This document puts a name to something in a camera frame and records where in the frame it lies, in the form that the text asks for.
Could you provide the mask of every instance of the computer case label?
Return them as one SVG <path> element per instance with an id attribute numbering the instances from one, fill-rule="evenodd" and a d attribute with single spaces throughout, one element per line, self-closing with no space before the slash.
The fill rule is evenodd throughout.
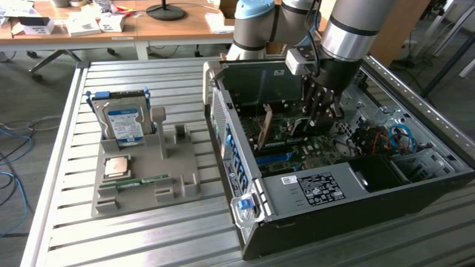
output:
<path id="1" fill-rule="evenodd" d="M 331 172 L 299 178 L 298 182 L 312 206 L 346 198 Z"/>

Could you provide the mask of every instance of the lamp base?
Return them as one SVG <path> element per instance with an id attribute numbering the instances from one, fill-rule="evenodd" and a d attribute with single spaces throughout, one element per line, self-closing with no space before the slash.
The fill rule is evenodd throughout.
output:
<path id="1" fill-rule="evenodd" d="M 163 5 L 158 4 L 147 8 L 147 15 L 162 21 L 175 21 L 186 16 L 186 11 L 180 7 L 167 5 L 167 9 L 163 9 Z"/>

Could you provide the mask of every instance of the blue hard drive label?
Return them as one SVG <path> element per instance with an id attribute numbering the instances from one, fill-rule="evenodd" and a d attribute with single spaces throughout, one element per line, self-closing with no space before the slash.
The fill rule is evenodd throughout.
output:
<path id="1" fill-rule="evenodd" d="M 330 172 L 298 178 L 298 182 L 312 206 L 346 198 Z"/>
<path id="2" fill-rule="evenodd" d="M 134 145 L 143 139 L 142 124 L 136 121 L 139 111 L 135 108 L 112 110 L 108 113 L 112 131 L 119 142 Z"/>

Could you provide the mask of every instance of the paper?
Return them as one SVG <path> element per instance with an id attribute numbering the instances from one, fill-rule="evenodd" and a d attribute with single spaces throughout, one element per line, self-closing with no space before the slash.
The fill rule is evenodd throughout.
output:
<path id="1" fill-rule="evenodd" d="M 18 22 L 12 27 L 12 35 L 18 35 L 23 32 L 23 25 Z"/>
<path id="2" fill-rule="evenodd" d="M 8 21 L 8 17 L 4 16 L 6 10 L 0 9 L 0 25 L 3 25 Z"/>
<path id="3" fill-rule="evenodd" d="M 232 33 L 235 31 L 235 26 L 224 26 L 222 14 L 207 13 L 206 19 L 214 33 Z"/>
<path id="4" fill-rule="evenodd" d="M 40 17 L 32 7 L 32 2 L 23 0 L 0 0 L 3 17 Z"/>
<path id="5" fill-rule="evenodd" d="M 82 36 L 100 33 L 95 17 L 84 16 L 84 12 L 70 12 L 70 18 L 64 21 L 70 36 Z"/>

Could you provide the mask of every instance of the barcode sticker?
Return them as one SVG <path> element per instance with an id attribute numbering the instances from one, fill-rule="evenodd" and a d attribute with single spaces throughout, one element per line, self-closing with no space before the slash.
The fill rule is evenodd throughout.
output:
<path id="1" fill-rule="evenodd" d="M 280 179 L 282 179 L 282 183 L 283 183 L 284 185 L 294 184 L 294 183 L 296 183 L 296 181 L 298 181 L 298 177 L 296 177 L 295 175 L 282 177 Z"/>
<path id="2" fill-rule="evenodd" d="M 282 76 L 286 74 L 286 70 L 275 70 L 274 71 L 274 76 Z"/>
<path id="3" fill-rule="evenodd" d="M 134 40 L 134 37 L 112 37 L 112 40 Z"/>

